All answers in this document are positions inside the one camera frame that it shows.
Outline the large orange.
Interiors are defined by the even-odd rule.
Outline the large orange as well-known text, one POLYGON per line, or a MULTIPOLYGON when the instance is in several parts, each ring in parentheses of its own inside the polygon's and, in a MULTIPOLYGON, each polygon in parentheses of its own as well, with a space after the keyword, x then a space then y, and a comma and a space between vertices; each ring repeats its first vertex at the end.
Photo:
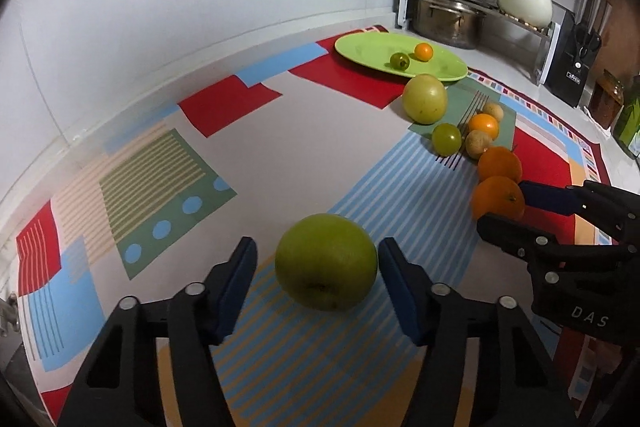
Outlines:
POLYGON ((520 221, 525 212, 525 198, 512 179, 490 176, 475 187, 471 198, 472 219, 477 221, 486 213, 520 221))

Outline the brown kiwi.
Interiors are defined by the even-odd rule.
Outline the brown kiwi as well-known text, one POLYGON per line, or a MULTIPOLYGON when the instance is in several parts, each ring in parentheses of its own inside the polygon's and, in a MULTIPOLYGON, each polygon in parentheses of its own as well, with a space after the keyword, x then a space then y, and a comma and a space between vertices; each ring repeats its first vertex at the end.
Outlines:
POLYGON ((472 159, 480 158, 491 145, 491 136, 482 130, 470 131, 464 142, 465 152, 472 159))
POLYGON ((484 104, 482 113, 491 116, 497 122, 501 122, 504 117, 504 110, 499 103, 488 101, 484 104))

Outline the small orange tangerine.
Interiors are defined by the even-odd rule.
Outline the small orange tangerine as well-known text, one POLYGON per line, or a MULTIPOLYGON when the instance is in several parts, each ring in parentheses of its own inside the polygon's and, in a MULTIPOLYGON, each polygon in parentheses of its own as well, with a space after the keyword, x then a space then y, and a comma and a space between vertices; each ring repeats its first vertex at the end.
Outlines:
POLYGON ((469 132, 480 131, 489 136, 491 141, 494 141, 499 136, 499 121, 489 114, 478 113, 472 116, 466 125, 466 129, 469 132))

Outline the small green round fruit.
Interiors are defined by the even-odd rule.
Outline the small green round fruit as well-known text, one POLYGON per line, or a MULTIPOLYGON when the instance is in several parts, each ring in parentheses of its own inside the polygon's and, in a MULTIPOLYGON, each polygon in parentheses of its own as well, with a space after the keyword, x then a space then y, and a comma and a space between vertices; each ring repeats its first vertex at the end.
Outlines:
POLYGON ((462 136, 453 124, 439 124, 432 132, 431 141, 437 155, 448 157, 460 150, 462 136))

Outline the large yellow-green pear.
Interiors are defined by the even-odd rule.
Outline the large yellow-green pear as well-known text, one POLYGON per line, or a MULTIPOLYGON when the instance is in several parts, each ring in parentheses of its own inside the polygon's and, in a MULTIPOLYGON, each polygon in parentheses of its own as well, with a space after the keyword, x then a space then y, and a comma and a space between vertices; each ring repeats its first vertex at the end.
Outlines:
POLYGON ((417 75, 402 92, 402 107, 418 124, 435 124, 442 119, 448 106, 445 86, 432 75, 417 75))

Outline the large green apple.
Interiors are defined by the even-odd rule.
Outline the large green apple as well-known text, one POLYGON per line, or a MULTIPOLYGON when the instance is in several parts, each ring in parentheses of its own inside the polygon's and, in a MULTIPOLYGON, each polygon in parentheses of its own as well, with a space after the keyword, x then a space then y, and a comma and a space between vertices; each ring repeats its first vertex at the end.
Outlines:
POLYGON ((296 303, 326 312, 358 306, 378 274, 378 253, 368 233, 331 213, 292 225, 282 235, 273 263, 280 286, 296 303))

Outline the small orange kumquat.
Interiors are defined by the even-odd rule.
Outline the small orange kumquat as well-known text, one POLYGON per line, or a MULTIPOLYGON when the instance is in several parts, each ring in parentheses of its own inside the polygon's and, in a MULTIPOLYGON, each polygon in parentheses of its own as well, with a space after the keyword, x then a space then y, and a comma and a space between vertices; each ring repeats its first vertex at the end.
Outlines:
POLYGON ((429 43, 420 42, 414 47, 413 56, 420 62, 429 62, 434 56, 434 49, 429 43))

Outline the small dark green fruit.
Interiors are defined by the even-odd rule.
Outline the small dark green fruit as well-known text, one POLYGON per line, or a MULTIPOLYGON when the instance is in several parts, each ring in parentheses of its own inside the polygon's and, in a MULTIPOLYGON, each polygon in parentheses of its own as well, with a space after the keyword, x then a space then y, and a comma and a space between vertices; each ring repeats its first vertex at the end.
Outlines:
POLYGON ((408 54, 396 52, 390 57, 390 66, 399 72, 405 72, 410 66, 410 57, 408 54))

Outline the white metal kitchen rack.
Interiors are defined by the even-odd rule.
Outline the white metal kitchen rack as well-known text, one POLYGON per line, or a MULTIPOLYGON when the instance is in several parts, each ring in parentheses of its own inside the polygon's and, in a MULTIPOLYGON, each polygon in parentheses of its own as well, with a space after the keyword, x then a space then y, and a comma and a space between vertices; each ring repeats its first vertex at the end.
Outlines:
MULTIPOLYGON (((396 26, 411 30, 408 0, 397 1, 396 26)), ((561 29, 559 23, 552 22, 548 27, 538 29, 511 15, 503 14, 497 9, 489 9, 469 0, 454 1, 463 2, 485 14, 478 46, 488 46, 518 64, 526 66, 530 81, 537 86, 544 83, 550 69, 555 45, 558 43, 559 30, 561 29)))

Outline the brown jar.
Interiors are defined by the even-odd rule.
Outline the brown jar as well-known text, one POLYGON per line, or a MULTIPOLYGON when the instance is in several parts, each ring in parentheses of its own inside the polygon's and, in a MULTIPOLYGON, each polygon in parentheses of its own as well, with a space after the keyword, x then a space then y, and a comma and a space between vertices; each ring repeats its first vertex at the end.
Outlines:
POLYGON ((624 105, 624 85, 607 69, 597 78, 589 101, 592 119, 604 130, 611 128, 624 105))

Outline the black knife block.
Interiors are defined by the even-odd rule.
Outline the black knife block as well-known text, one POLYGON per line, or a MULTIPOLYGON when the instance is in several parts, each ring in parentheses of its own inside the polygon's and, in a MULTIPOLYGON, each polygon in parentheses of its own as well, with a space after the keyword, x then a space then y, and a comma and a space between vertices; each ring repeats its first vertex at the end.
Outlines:
POLYGON ((544 87, 570 107, 582 98, 612 13, 606 0, 576 0, 565 12, 544 87))

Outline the stainless steel stock pot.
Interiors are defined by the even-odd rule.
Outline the stainless steel stock pot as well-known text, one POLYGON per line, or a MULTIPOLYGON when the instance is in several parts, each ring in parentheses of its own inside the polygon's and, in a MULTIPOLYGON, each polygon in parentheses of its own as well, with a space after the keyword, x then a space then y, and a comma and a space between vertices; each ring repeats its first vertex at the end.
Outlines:
POLYGON ((421 37, 476 49, 480 44, 485 14, 454 0, 408 0, 409 26, 421 37))

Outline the colourful patterned table mat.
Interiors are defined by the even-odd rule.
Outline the colourful patterned table mat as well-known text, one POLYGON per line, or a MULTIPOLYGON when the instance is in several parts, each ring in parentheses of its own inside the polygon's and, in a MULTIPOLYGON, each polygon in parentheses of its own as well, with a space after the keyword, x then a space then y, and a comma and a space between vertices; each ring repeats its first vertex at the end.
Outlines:
POLYGON ((168 298, 242 236, 258 268, 213 356, 241 426, 396 426, 422 352, 382 282, 345 313, 299 306, 272 256, 300 219, 334 213, 392 236, 430 277, 474 299, 528 306, 520 262, 478 237, 476 168, 439 158, 402 113, 401 83, 308 43, 218 80, 99 146, 16 236, 18 301, 36 387, 61 415, 122 297, 168 298))

